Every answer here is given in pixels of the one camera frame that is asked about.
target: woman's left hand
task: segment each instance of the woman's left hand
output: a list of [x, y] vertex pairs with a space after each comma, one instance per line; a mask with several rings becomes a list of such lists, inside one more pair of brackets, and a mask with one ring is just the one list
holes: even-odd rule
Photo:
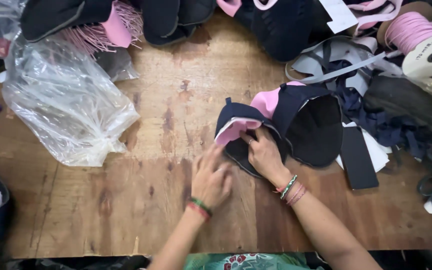
[[221, 160], [223, 149], [213, 144], [192, 164], [191, 196], [211, 210], [228, 198], [233, 183], [231, 164]]

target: wooden tabletop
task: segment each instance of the wooden tabletop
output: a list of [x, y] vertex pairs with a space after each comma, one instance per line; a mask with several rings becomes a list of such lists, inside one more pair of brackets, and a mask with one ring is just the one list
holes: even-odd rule
[[[219, 12], [189, 42], [142, 47], [130, 51], [141, 77], [116, 83], [141, 119], [120, 138], [129, 151], [109, 154], [103, 167], [62, 165], [11, 111], [0, 114], [0, 177], [17, 207], [13, 257], [155, 254], [183, 213], [192, 160], [212, 143], [224, 99], [249, 104], [287, 82], [283, 65]], [[416, 192], [425, 170], [409, 155], [403, 161], [399, 174], [379, 173], [380, 187], [362, 192], [350, 190], [335, 162], [287, 164], [367, 249], [432, 249], [432, 215]], [[312, 250], [268, 182], [236, 170], [230, 199], [192, 251]]]

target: green beaded bracelet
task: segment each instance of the green beaded bracelet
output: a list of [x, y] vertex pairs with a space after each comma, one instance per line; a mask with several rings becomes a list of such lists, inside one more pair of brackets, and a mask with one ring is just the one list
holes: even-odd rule
[[293, 184], [296, 182], [297, 178], [298, 178], [298, 176], [294, 175], [293, 179], [291, 179], [291, 181], [289, 181], [289, 183], [287, 184], [286, 188], [283, 190], [283, 193], [281, 193], [281, 200], [286, 197], [286, 195], [288, 194], [288, 191], [291, 189], [291, 187], [293, 186]]
[[195, 197], [191, 197], [191, 199], [189, 199], [190, 202], [192, 202], [193, 204], [201, 207], [201, 209], [203, 209], [204, 211], [206, 211], [206, 213], [208, 213], [208, 215], [210, 217], [213, 216], [213, 212], [211, 211], [211, 209], [209, 209], [201, 200], [196, 199]]

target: pink bracelet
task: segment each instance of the pink bracelet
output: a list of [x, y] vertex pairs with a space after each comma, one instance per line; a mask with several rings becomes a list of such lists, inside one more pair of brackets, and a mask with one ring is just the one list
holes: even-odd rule
[[304, 188], [303, 193], [301, 193], [301, 195], [299, 195], [299, 197], [297, 197], [296, 200], [293, 203], [291, 203], [291, 205], [297, 203], [305, 193], [306, 193], [306, 188]]
[[290, 205], [290, 203], [291, 203], [291, 201], [294, 199], [294, 197], [296, 197], [296, 195], [300, 192], [300, 190], [302, 189], [302, 187], [303, 187], [303, 184], [302, 183], [299, 183], [299, 188], [297, 189], [297, 191], [296, 191], [296, 193], [291, 197], [291, 199], [289, 199], [288, 201], [287, 201], [287, 205]]

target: hand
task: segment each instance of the hand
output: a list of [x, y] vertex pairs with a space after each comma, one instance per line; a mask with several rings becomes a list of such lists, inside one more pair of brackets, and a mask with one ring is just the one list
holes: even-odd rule
[[286, 186], [291, 180], [291, 176], [289, 179], [286, 178], [291, 173], [281, 161], [281, 155], [273, 136], [263, 126], [255, 129], [255, 132], [256, 140], [243, 131], [239, 133], [239, 136], [249, 144], [249, 163], [276, 187]]
[[191, 196], [213, 210], [231, 192], [233, 174], [230, 163], [221, 164], [224, 146], [213, 144], [192, 164]]

